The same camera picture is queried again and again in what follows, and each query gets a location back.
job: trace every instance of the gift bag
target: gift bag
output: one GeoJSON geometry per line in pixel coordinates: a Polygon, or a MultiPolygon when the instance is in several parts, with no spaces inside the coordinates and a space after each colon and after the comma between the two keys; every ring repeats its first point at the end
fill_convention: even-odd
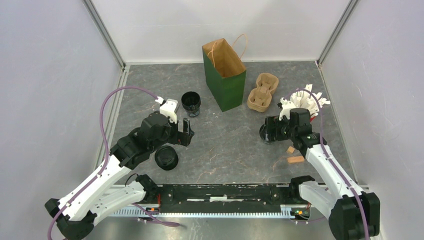
{"type": "Polygon", "coordinates": [[[245,91],[246,67],[241,57],[248,46],[246,35],[238,36],[232,46],[222,38],[201,47],[206,84],[223,112],[240,106],[245,91]],[[232,46],[241,36],[246,38],[246,47],[239,57],[232,46]]]}

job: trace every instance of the cable connector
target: cable connector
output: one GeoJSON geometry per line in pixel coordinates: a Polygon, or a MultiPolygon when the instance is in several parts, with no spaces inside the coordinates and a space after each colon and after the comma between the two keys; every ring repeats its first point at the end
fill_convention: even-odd
{"type": "Polygon", "coordinates": [[[157,99],[154,100],[155,102],[159,103],[161,106],[166,102],[162,97],[157,96],[157,99]]]}

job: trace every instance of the wire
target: wire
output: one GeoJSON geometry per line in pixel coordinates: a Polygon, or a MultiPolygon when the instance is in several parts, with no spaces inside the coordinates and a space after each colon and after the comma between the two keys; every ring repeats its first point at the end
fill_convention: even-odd
{"type": "Polygon", "coordinates": [[[147,216],[149,216],[151,219],[153,219],[153,221],[148,221],[148,223],[155,223],[155,224],[162,224],[164,226],[167,227],[179,227],[181,226],[179,223],[177,222],[173,222],[173,221],[161,221],[159,219],[157,219],[156,217],[154,217],[152,214],[150,214],[150,212],[148,212],[147,210],[145,210],[144,208],[142,208],[140,205],[138,205],[137,203],[133,203],[132,205],[136,206],[137,208],[141,209],[147,216]]]}
{"type": "Polygon", "coordinates": [[[127,186],[127,183],[128,183],[128,180],[130,180],[130,178],[132,177],[132,176],[134,176],[134,175],[137,175],[137,178],[139,177],[139,174],[138,173],[133,173],[133,174],[131,174],[127,179],[126,179],[126,181],[125,181],[125,187],[127,186]]]}
{"type": "Polygon", "coordinates": [[[312,98],[315,100],[316,105],[318,106],[318,112],[321,112],[320,114],[320,132],[319,132],[319,142],[321,144],[321,148],[322,151],[324,152],[325,156],[327,157],[328,161],[330,162],[330,164],[333,166],[333,168],[336,170],[336,172],[340,175],[340,177],[343,179],[344,183],[349,187],[349,189],[352,191],[353,196],[356,199],[356,202],[359,206],[359,211],[360,211],[360,216],[362,218],[362,224],[363,224],[363,232],[365,234],[365,240],[370,240],[370,233],[368,232],[368,224],[367,224],[367,218],[365,216],[365,211],[364,211],[364,207],[362,206],[361,203],[361,199],[358,196],[358,193],[356,192],[356,190],[353,188],[352,184],[349,182],[349,180],[346,178],[346,176],[342,173],[342,171],[340,170],[339,167],[337,167],[336,163],[333,161],[333,159],[331,159],[330,154],[327,152],[326,148],[324,147],[324,119],[323,119],[323,114],[322,114],[322,107],[317,99],[317,97],[309,90],[306,89],[296,89],[296,91],[292,92],[291,94],[288,94],[285,99],[289,99],[288,97],[290,97],[292,94],[298,92],[298,91],[304,91],[309,93],[310,96],[312,96],[312,98]]]}
{"type": "Polygon", "coordinates": [[[124,89],[137,89],[140,91],[143,91],[147,94],[149,94],[150,96],[152,96],[155,100],[158,99],[158,96],[154,93],[152,93],[151,91],[144,89],[142,87],[138,87],[138,86],[123,86],[123,87],[119,87],[115,90],[113,90],[111,93],[109,93],[109,95],[107,95],[107,97],[104,99],[103,104],[100,107],[100,132],[101,132],[101,137],[103,138],[103,145],[104,145],[104,161],[103,161],[103,166],[101,167],[101,169],[98,171],[98,173],[92,178],[90,179],[90,181],[88,181],[79,191],[77,191],[75,193],[75,195],[73,195],[67,202],[66,204],[56,213],[56,215],[53,217],[53,219],[50,222],[50,225],[48,226],[48,231],[47,231],[47,239],[48,240],[53,240],[52,239],[52,230],[53,230],[53,226],[55,225],[56,220],[58,219],[58,217],[68,208],[68,206],[71,206],[72,202],[85,190],[87,189],[97,178],[98,176],[102,176],[103,171],[106,169],[106,166],[109,163],[109,145],[108,145],[108,140],[106,139],[106,133],[105,133],[105,127],[103,125],[103,113],[105,111],[105,106],[106,103],[108,102],[108,100],[117,92],[124,90],[124,89]]]}

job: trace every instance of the purple cable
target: purple cable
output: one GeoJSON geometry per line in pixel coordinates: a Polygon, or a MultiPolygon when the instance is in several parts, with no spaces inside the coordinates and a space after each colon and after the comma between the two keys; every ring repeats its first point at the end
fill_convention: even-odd
{"type": "MultiPolygon", "coordinates": [[[[318,101],[318,99],[317,99],[317,97],[312,93],[312,92],[310,92],[309,90],[306,90],[306,89],[296,89],[296,91],[294,91],[294,92],[292,92],[292,93],[290,93],[290,94],[288,94],[286,97],[285,97],[285,99],[287,99],[287,100],[289,100],[290,98],[290,96],[292,95],[292,94],[294,94],[294,93],[296,93],[296,92],[298,92],[298,91],[304,91],[304,92],[307,92],[314,100],[315,100],[315,102],[316,102],[316,105],[318,106],[318,111],[319,112],[321,112],[321,110],[322,110],[322,108],[321,108],[321,105],[320,105],[320,103],[319,103],[319,101],[318,101]]],[[[327,150],[326,150],[326,148],[324,147],[324,141],[323,141],[323,137],[324,137],[324,119],[323,119],[323,114],[322,114],[322,112],[321,112],[321,114],[320,114],[320,120],[321,120],[321,123],[320,123],[320,131],[319,131],[319,142],[320,142],[320,144],[321,144],[321,148],[322,148],[322,150],[323,150],[323,152],[324,152],[324,154],[325,154],[325,156],[328,158],[328,161],[330,162],[330,164],[333,166],[333,168],[336,170],[336,172],[340,175],[340,177],[343,179],[343,181],[344,181],[344,183],[350,188],[350,190],[352,191],[352,193],[353,193],[353,195],[354,195],[354,197],[355,197],[355,199],[356,199],[356,202],[357,202],[357,204],[358,204],[358,206],[359,206],[359,211],[360,211],[360,216],[361,216],[361,218],[362,218],[362,224],[363,224],[363,232],[364,232],[364,234],[365,234],[365,239],[366,240],[370,240],[370,234],[368,233],[368,224],[367,224],[367,218],[366,218],[366,216],[365,216],[365,211],[364,211],[364,207],[362,206],[362,203],[361,203],[361,199],[359,198],[359,195],[358,195],[358,193],[355,191],[355,189],[352,187],[352,184],[349,182],[349,180],[346,178],[346,176],[342,173],[342,171],[340,170],[340,168],[338,168],[337,167],[337,165],[336,165],[336,163],[330,158],[330,155],[329,155],[329,153],[327,152],[327,150]]]]}
{"type": "Polygon", "coordinates": [[[162,224],[164,226],[167,227],[179,227],[180,224],[177,222],[172,222],[172,221],[161,221],[159,219],[157,219],[156,217],[154,217],[152,214],[150,214],[150,212],[148,212],[147,210],[145,210],[144,208],[142,208],[140,205],[138,205],[137,203],[133,203],[132,205],[136,206],[137,208],[141,209],[145,214],[147,214],[147,216],[149,216],[151,219],[153,219],[153,221],[149,221],[148,223],[154,223],[154,224],[162,224]]]}
{"type": "MultiPolygon", "coordinates": [[[[108,140],[106,139],[106,133],[105,133],[105,127],[103,125],[103,113],[105,111],[105,106],[106,103],[108,102],[108,100],[117,92],[124,90],[124,89],[137,89],[140,91],[143,91],[147,94],[149,94],[150,96],[152,96],[155,100],[158,99],[158,96],[154,93],[152,93],[151,91],[144,89],[142,87],[138,87],[138,86],[123,86],[123,87],[119,87],[115,90],[113,90],[111,93],[109,93],[109,95],[107,95],[107,97],[104,99],[103,104],[101,105],[100,108],[100,131],[101,131],[101,136],[103,138],[103,144],[104,144],[104,163],[103,166],[100,168],[100,170],[98,171],[97,175],[102,175],[103,171],[106,169],[106,166],[108,165],[109,162],[109,146],[108,146],[108,140]]],[[[75,193],[75,195],[73,197],[71,197],[69,199],[69,201],[67,201],[67,204],[71,204],[85,189],[87,189],[98,177],[97,175],[95,175],[89,182],[87,182],[86,185],[84,185],[79,191],[77,191],[75,193]]],[[[53,217],[53,219],[51,220],[51,223],[48,227],[48,231],[47,231],[47,239],[48,240],[53,240],[52,239],[52,230],[53,230],[53,226],[55,225],[56,220],[58,219],[58,217],[65,211],[65,209],[67,208],[67,205],[65,204],[58,212],[57,214],[53,217]]]]}

